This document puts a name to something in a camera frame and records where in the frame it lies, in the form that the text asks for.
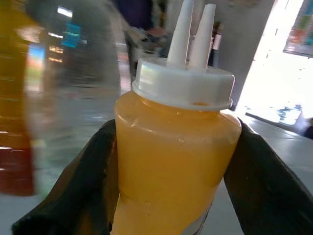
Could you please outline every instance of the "white nozzle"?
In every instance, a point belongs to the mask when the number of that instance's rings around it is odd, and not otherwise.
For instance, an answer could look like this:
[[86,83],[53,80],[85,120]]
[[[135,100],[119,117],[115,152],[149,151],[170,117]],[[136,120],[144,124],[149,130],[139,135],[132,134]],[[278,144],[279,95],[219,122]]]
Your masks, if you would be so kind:
[[214,24],[215,4],[204,7],[202,18],[192,48],[189,70],[206,70],[209,57],[212,30]]
[[193,5],[193,0],[184,0],[181,6],[167,57],[167,64],[170,66],[184,68],[186,65]]

